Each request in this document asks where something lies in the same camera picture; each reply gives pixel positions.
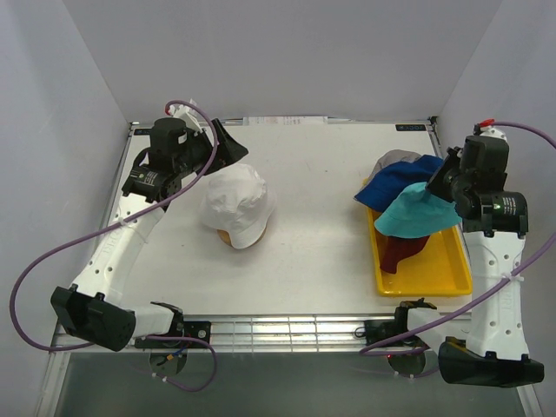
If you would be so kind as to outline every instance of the blue hat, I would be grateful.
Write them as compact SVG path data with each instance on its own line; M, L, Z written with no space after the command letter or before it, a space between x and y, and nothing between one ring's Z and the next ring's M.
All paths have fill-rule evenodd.
M445 202L425 190L426 182L417 182L404 188L398 198L374 222L384 236L406 239L429 236L451 228L461 218L455 212L454 202Z
M371 209L384 212L408 185L427 182L442 165L442 159L424 155L415 162L395 162L374 176L355 200Z

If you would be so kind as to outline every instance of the white cable clip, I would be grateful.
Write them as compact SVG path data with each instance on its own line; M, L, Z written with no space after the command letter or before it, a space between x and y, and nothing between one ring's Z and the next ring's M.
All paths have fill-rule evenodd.
M177 106L174 105L174 104L170 104L170 105L168 106L168 113L167 113L167 115L168 115L168 116L174 117L174 113L175 113L176 110L177 110Z
M143 241L143 243L149 243L149 240L147 239L146 236L143 236L141 233L139 233L139 231L136 228L133 228L132 225L127 223L125 220L123 220L122 215L118 216L118 223L120 223L123 228L130 228L131 230L136 232L139 235L139 237L141 238L141 240Z
M507 272L503 272L502 277L507 278L510 281L523 282L523 277L521 275L511 275L511 274L508 274Z
M123 216L119 215L118 216L118 223L120 223L122 225L123 228L128 228L129 224L123 220Z

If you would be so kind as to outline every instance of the gray floor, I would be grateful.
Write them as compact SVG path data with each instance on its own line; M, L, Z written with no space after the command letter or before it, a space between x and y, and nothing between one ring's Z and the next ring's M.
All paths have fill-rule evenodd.
M357 354L221 354L215 382L184 393L148 370L147 354L73 354L56 416L523 416L515 389L447 385L434 374L394 378L385 359ZM210 355L178 376L194 386Z

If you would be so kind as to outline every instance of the white bucket hat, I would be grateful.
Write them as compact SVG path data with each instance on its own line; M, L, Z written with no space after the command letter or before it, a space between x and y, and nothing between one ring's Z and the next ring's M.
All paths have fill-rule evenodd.
M232 246L256 243L276 207L276 194L250 165L235 163L211 176L201 202L201 222L228 232Z

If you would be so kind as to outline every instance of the red cable connector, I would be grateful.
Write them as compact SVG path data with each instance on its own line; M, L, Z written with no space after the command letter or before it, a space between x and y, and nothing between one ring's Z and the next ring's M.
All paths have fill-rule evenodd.
M494 123L494 119L486 119L479 123L481 128L485 128L486 126L491 126Z

